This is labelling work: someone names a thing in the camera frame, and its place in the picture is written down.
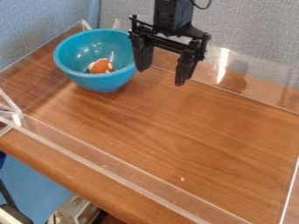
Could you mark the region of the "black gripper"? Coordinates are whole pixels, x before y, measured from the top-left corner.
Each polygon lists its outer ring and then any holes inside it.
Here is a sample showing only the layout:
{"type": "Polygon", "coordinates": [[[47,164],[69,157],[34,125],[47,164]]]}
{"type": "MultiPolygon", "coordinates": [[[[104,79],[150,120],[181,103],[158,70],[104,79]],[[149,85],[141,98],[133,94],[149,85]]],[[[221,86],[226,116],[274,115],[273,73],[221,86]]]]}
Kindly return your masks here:
{"type": "Polygon", "coordinates": [[[202,10],[194,0],[153,0],[153,15],[149,18],[137,14],[129,17],[136,69],[142,72],[149,68],[156,47],[180,53],[174,75],[177,87],[192,77],[210,40],[210,35],[192,25],[193,8],[202,10]]]}

